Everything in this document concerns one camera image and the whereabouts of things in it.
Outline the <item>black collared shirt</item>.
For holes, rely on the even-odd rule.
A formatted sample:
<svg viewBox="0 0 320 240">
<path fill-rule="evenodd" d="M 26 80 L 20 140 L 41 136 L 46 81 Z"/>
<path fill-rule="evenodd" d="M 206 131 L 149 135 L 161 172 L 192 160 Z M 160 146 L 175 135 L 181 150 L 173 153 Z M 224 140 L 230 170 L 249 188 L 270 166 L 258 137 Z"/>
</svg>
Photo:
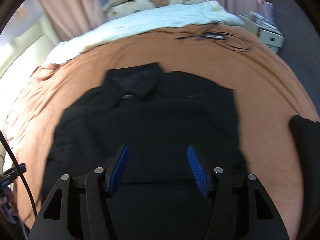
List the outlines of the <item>black collared shirt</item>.
<svg viewBox="0 0 320 240">
<path fill-rule="evenodd" d="M 204 239 L 210 201 L 187 160 L 194 145 L 210 168 L 244 175 L 233 91 L 156 63 L 110 70 L 64 110 L 41 189 L 46 198 L 67 173 L 86 175 L 130 148 L 119 191 L 108 202 L 119 239 Z"/>
</svg>

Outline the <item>orange-brown duvet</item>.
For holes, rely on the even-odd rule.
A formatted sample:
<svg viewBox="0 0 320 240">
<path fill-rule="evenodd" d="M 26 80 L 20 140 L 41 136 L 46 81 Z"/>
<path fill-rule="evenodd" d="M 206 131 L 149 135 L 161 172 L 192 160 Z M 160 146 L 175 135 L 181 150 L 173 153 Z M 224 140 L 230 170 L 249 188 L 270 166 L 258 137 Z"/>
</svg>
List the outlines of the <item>orange-brown duvet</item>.
<svg viewBox="0 0 320 240">
<path fill-rule="evenodd" d="M 196 40 L 204 26 L 163 28 L 98 46 L 61 64 L 37 67 L 5 121 L 8 143 L 27 165 L 25 178 L 40 200 L 44 167 L 63 110 L 99 86 L 108 70 L 157 62 L 234 89 L 240 116 L 241 149 L 275 203 L 291 239 L 298 235 L 303 179 L 289 119 L 317 121 L 316 109 L 290 67 L 241 27 L 223 32 L 248 40 L 250 51 L 235 52 L 210 40 Z"/>
</svg>

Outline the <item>cream padded headboard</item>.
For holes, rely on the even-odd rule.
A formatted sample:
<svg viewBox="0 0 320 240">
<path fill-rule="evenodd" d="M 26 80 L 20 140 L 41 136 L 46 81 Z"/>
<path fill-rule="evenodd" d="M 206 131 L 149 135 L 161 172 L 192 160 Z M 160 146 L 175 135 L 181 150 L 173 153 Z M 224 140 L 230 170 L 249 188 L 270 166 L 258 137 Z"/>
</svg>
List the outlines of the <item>cream padded headboard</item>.
<svg viewBox="0 0 320 240">
<path fill-rule="evenodd" d="M 1 46 L 1 75 L 16 63 L 39 66 L 60 43 L 47 15 L 43 15 L 22 35 Z"/>
</svg>

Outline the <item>white bedside cabinet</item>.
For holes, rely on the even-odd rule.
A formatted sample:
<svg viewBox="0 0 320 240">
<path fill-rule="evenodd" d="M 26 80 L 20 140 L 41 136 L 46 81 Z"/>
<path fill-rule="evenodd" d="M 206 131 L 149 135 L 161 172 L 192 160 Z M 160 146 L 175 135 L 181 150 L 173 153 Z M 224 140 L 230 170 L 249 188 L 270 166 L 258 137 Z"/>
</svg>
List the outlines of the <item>white bedside cabinet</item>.
<svg viewBox="0 0 320 240">
<path fill-rule="evenodd" d="M 267 45 L 274 53 L 278 54 L 285 40 L 284 35 L 280 31 L 264 24 L 257 24 L 246 16 L 240 15 L 239 17 L 243 21 L 244 28 L 247 31 L 253 33 L 262 43 Z"/>
</svg>

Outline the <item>pink left curtain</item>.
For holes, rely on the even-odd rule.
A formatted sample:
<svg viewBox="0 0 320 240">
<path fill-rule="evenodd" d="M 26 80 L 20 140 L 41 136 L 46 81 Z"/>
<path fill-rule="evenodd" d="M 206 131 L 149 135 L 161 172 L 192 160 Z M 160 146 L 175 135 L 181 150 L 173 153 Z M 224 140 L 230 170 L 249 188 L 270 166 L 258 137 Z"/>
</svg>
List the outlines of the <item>pink left curtain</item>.
<svg viewBox="0 0 320 240">
<path fill-rule="evenodd" d="M 61 41 L 91 31 L 105 22 L 107 0 L 38 0 Z"/>
</svg>

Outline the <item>white light-blue blanket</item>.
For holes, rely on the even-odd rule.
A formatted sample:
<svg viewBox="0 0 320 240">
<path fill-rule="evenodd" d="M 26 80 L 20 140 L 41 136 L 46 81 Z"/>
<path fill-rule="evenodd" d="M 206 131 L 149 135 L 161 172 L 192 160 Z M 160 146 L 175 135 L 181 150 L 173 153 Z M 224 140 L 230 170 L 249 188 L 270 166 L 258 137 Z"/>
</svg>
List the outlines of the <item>white light-blue blanket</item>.
<svg viewBox="0 0 320 240">
<path fill-rule="evenodd" d="M 117 18 L 69 41 L 60 42 L 47 56 L 45 64 L 62 64 L 103 44 L 147 33 L 160 28 L 220 23 L 242 26 L 243 21 L 227 12 L 217 1 L 197 4 L 174 4 L 135 12 Z"/>
</svg>

